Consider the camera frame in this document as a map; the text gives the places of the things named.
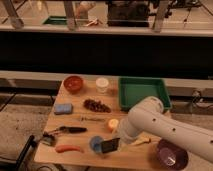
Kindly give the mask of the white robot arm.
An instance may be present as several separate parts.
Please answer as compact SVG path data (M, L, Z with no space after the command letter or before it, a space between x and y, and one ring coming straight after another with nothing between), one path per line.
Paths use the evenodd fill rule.
M130 144L145 131L213 163L213 131L173 120L163 111L163 103L157 97L146 97L120 120L117 136Z

